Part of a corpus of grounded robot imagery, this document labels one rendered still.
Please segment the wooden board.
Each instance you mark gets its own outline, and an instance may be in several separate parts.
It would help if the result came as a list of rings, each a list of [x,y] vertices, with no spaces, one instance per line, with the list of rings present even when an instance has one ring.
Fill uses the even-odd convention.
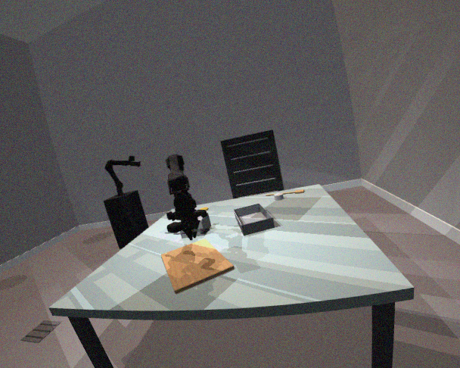
[[[235,268],[206,239],[166,252],[161,257],[176,294]]]

